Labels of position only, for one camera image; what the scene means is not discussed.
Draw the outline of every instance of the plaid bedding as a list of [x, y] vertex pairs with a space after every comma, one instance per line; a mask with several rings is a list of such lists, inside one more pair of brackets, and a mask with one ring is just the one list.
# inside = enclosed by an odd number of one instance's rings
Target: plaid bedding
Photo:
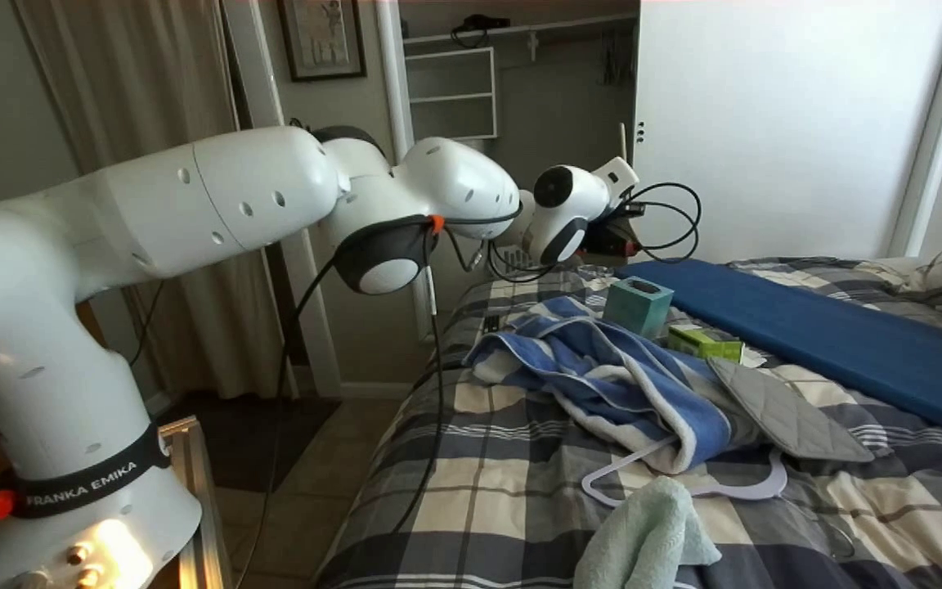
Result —
[[[806, 269], [754, 262], [746, 272], [901, 310], [893, 293], [839, 262]], [[546, 276], [526, 284], [494, 282], [468, 296], [446, 337], [441, 390], [431, 375], [404, 401], [333, 541], [321, 585], [573, 584], [580, 552], [608, 514], [580, 492], [580, 482], [623, 452], [569, 421], [552, 401], [515, 385], [482, 385], [462, 367], [482, 334], [548, 296], [574, 296], [601, 307], [606, 278]], [[942, 585], [942, 428], [810, 371], [790, 362], [764, 371], [859, 439], [876, 463], [785, 459], [790, 482], [778, 500], [696, 499], [696, 514], [724, 561], [680, 570], [676, 581], [717, 589]], [[691, 479], [750, 486], [764, 473], [764, 449], [758, 449], [705, 463]], [[652, 479], [635, 465], [601, 489], [608, 499], [628, 499]]]

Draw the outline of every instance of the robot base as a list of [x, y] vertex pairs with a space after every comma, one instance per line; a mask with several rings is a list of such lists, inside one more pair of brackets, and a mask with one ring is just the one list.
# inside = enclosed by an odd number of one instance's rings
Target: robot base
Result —
[[202, 503], [180, 479], [170, 467], [151, 467], [78, 511], [3, 522], [0, 585], [140, 589], [184, 550], [200, 522]]

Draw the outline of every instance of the bed sheet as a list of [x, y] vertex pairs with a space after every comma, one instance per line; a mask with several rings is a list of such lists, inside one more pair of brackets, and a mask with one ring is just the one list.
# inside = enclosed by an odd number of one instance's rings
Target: bed sheet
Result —
[[[754, 262], [746, 272], [937, 320], [906, 307], [893, 288], [846, 262]], [[580, 482], [623, 452], [569, 421], [552, 401], [482, 385], [462, 367], [474, 339], [548, 296], [601, 307], [606, 278], [546, 276], [470, 293], [446, 337], [441, 396], [438, 379], [426, 379], [404, 401], [321, 570], [321, 585], [573, 584], [586, 545], [608, 514], [580, 492]], [[696, 499], [724, 561], [680, 570], [676, 581], [717, 589], [942, 585], [942, 428], [810, 371], [778, 361], [764, 371], [859, 439], [876, 463], [849, 467], [785, 463], [788, 492], [764, 503]], [[758, 449], [717, 459], [696, 476], [746, 486], [764, 473]], [[630, 467], [601, 489], [628, 499], [652, 479], [646, 467]]]

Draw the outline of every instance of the white door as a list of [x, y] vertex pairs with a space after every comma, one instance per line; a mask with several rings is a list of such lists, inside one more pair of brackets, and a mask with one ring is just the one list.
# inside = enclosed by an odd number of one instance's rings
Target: white door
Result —
[[635, 168], [703, 197], [701, 260], [881, 255], [937, 67], [942, 0], [643, 4]]

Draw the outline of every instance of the blue mat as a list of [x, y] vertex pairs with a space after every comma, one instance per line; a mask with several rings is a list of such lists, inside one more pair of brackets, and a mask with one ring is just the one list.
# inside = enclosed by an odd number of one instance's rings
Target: blue mat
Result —
[[628, 266], [746, 345], [942, 425], [942, 332], [705, 262]]

